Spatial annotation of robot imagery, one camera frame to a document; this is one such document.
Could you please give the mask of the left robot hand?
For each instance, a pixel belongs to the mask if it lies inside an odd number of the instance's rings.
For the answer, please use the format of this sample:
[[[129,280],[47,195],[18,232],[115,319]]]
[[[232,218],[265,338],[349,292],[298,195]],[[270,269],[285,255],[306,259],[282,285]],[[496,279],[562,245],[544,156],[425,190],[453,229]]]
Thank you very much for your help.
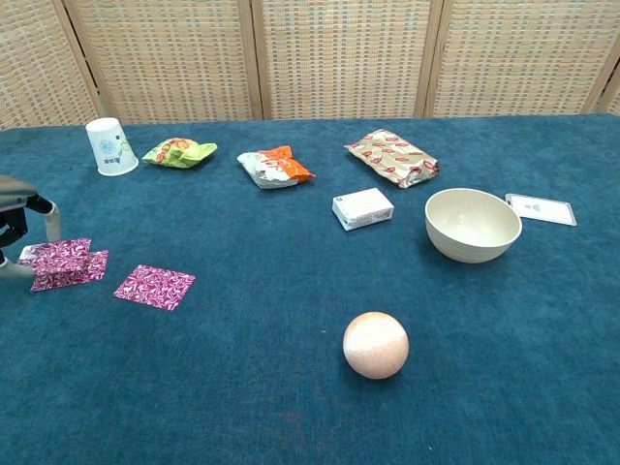
[[[62,220],[57,204],[42,197],[36,186],[1,175],[1,248],[11,245],[28,232],[25,209],[42,214],[49,242],[61,239]]]

